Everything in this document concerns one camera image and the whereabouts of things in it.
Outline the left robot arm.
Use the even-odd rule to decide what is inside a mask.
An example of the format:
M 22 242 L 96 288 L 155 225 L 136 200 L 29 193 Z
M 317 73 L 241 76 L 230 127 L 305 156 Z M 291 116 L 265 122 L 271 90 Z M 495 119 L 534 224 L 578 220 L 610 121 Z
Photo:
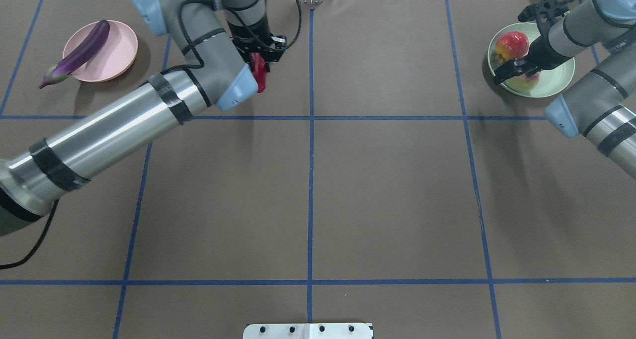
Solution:
M 131 0 L 155 35 L 169 34 L 186 58 L 106 108 L 12 160 L 1 161 L 1 235 L 21 230 L 157 137 L 209 106 L 223 112 L 257 92 L 250 53 L 271 51 L 267 0 Z

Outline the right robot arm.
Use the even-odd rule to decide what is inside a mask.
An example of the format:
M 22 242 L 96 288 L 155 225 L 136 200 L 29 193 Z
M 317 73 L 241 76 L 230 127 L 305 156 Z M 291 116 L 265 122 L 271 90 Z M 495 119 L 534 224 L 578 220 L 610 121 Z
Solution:
M 634 177 L 635 113 L 623 101 L 636 89 L 635 0 L 585 0 L 571 11 L 557 0 L 541 0 L 518 19 L 536 22 L 539 38 L 527 55 L 495 69 L 494 83 L 554 70 L 601 44 L 607 58 L 555 98 L 544 115 L 566 137 L 584 136 Z

